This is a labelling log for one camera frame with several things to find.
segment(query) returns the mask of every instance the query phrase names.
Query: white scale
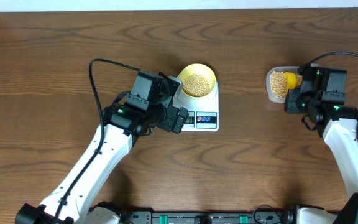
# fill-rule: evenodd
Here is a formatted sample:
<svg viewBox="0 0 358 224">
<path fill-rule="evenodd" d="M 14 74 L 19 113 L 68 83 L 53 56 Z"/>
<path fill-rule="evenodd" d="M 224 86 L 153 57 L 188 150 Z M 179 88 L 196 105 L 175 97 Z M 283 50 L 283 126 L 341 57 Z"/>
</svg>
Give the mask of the white scale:
<svg viewBox="0 0 358 224">
<path fill-rule="evenodd" d="M 213 85 L 212 91 L 203 97 L 192 97 L 183 90 L 173 98 L 173 106 L 184 107 L 189 111 L 189 117 L 182 131 L 217 131 L 219 129 L 219 87 L 213 71 L 202 64 L 187 66 L 178 78 L 182 81 L 192 74 L 205 76 Z"/>
</svg>

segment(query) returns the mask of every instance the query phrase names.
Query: clear plastic cup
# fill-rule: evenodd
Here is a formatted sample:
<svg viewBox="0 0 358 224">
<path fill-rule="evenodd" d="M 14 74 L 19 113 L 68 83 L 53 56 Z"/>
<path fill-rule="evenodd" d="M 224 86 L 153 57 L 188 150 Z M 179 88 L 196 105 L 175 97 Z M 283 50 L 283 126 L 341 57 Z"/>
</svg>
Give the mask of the clear plastic cup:
<svg viewBox="0 0 358 224">
<path fill-rule="evenodd" d="M 270 85 L 270 76 L 272 75 L 272 73 L 274 71 L 276 71 L 276 72 L 292 72 L 292 73 L 297 74 L 298 68 L 299 67 L 297 67 L 297 66 L 282 66 L 282 67 L 275 67 L 275 68 L 271 69 L 271 71 L 268 72 L 268 74 L 266 75 L 266 90 L 267 90 L 268 98 L 271 102 L 273 102 L 273 103 L 284 103 L 285 102 L 285 97 L 277 97 L 272 92 L 272 86 Z"/>
</svg>

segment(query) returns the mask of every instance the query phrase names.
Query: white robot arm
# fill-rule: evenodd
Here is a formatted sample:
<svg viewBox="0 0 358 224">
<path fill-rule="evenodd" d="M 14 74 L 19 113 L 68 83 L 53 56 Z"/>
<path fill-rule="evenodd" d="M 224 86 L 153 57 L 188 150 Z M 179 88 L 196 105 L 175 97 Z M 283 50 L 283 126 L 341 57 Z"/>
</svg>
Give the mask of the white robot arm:
<svg viewBox="0 0 358 224">
<path fill-rule="evenodd" d="M 109 62 L 138 71 L 132 91 L 121 93 L 101 110 L 92 77 L 95 61 Z M 105 59 L 95 59 L 89 65 L 89 77 L 98 105 L 101 125 L 94 138 L 63 182 L 38 208 L 25 204 L 16 215 L 16 224 L 28 223 L 112 223 L 118 216 L 100 208 L 87 218 L 90 206 L 118 162 L 129 153 L 142 136 L 154 127 L 180 133 L 188 118 L 186 108 L 172 106 L 172 98 L 183 88 L 181 80 L 139 70 Z M 126 102 L 119 101 L 126 96 Z"/>
<path fill-rule="evenodd" d="M 358 58 L 352 52 L 331 52 L 300 67 L 302 86 L 288 91 L 285 111 L 306 114 L 302 122 L 310 131 L 317 130 L 329 146 L 341 171 L 349 201 L 338 216 L 314 206 L 297 205 L 284 213 L 283 224 L 358 224 L 358 110 L 344 106 L 347 72 L 313 64 L 330 55 Z M 309 127 L 307 120 L 315 126 Z"/>
<path fill-rule="evenodd" d="M 340 118 L 330 120 L 323 134 L 325 143 L 334 154 L 350 199 L 358 193 L 358 142 L 357 120 Z M 303 207 L 296 214 L 297 224 L 332 224 L 337 215 L 318 208 Z"/>
<path fill-rule="evenodd" d="M 54 215 L 56 213 L 59 201 L 67 188 L 93 155 L 100 141 L 100 128 L 99 126 L 88 149 L 63 182 L 47 198 L 42 200 L 41 205 L 46 206 L 45 212 L 47 214 Z M 64 204 L 59 214 L 59 219 L 64 220 L 66 217 L 71 217 L 76 224 L 85 222 L 85 217 L 100 188 L 118 162 L 132 148 L 132 135 L 126 136 L 123 132 L 123 129 L 111 124 L 104 127 L 105 137 L 100 153 L 71 190 L 67 203 Z"/>
</svg>

